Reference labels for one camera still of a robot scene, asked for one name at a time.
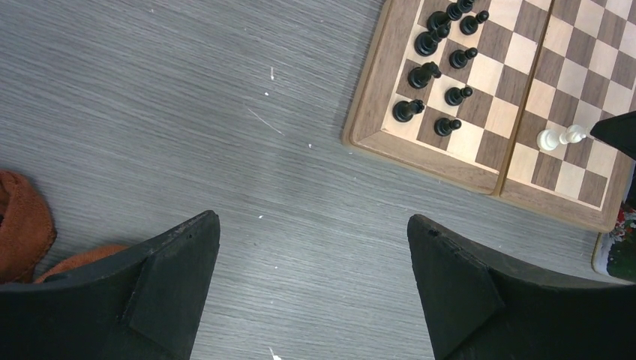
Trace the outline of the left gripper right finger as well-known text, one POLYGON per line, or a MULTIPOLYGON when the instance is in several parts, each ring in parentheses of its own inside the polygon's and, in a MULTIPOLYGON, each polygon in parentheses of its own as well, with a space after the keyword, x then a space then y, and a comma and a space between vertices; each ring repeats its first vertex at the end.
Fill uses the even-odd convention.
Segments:
POLYGON ((633 359, 635 286, 516 259, 421 215, 407 224, 436 359, 633 359))

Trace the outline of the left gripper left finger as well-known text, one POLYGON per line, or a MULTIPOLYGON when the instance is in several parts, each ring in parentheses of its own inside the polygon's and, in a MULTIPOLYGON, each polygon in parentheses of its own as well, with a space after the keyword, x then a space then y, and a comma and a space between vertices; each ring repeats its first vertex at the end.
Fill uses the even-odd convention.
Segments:
POLYGON ((42 283, 1 286, 3 359, 189 359, 220 245, 207 210, 42 283))

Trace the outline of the wooden chess board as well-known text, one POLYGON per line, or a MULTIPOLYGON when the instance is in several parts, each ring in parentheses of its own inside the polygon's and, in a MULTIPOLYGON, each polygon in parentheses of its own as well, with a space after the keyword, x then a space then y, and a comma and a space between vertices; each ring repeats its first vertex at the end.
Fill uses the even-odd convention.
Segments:
POLYGON ((606 232, 617 219, 631 181, 632 160, 590 135, 599 121, 635 110, 633 1, 475 1, 451 21, 433 55, 415 39, 428 17, 456 1, 387 1, 370 45, 343 141, 515 206, 606 232), (475 34, 463 18, 487 10, 475 34), (478 55, 454 69, 449 56, 475 47, 478 55), (435 62, 442 73, 421 89, 408 73, 435 62), (472 87, 459 106, 444 100, 451 87, 472 87), (425 109, 398 122, 398 101, 425 109), (462 121, 450 136, 437 119, 462 121), (543 151, 545 129, 586 128, 587 138, 543 151))

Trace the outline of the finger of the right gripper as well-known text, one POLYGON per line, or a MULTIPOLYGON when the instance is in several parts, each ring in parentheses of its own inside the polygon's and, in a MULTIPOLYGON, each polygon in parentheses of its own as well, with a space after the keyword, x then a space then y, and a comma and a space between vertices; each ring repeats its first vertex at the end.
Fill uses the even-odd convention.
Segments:
POLYGON ((635 111, 598 121, 589 133, 635 160, 635 111))

